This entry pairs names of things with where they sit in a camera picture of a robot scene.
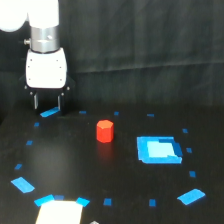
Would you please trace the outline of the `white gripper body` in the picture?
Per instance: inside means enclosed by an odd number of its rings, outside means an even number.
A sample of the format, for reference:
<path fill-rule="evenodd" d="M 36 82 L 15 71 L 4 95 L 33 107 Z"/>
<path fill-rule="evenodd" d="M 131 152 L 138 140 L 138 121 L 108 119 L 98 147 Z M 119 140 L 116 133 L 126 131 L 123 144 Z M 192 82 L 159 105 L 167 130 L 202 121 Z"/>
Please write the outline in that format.
<path fill-rule="evenodd" d="M 69 89 L 66 56 L 63 48 L 47 54 L 28 50 L 25 64 L 24 89 L 34 96 L 38 90 L 64 92 Z"/>

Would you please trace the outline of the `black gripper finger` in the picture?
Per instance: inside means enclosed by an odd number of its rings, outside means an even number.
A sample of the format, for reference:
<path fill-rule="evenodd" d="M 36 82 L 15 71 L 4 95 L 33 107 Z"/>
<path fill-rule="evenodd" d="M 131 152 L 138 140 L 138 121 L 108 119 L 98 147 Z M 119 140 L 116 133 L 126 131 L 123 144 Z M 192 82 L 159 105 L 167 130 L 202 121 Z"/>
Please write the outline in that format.
<path fill-rule="evenodd" d="M 65 95 L 64 95 L 64 93 L 60 93 L 58 95 L 58 109 L 59 109 L 61 115 L 64 115 L 64 113 L 65 113 Z"/>
<path fill-rule="evenodd" d="M 38 109 L 38 93 L 33 94 L 33 108 Z"/>

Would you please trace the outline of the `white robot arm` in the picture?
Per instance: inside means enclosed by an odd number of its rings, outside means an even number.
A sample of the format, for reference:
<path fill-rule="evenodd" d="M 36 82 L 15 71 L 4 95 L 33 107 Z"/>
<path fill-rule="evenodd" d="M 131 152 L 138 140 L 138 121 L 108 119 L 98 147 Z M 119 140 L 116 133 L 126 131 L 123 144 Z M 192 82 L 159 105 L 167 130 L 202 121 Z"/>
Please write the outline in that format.
<path fill-rule="evenodd" d="M 65 93 L 70 86 L 66 56 L 60 46 L 59 0 L 0 0 L 0 32 L 16 32 L 25 22 L 30 37 L 23 40 L 29 46 L 24 88 L 32 96 L 35 111 L 39 108 L 39 90 L 57 90 L 57 106 L 41 116 L 64 114 Z"/>

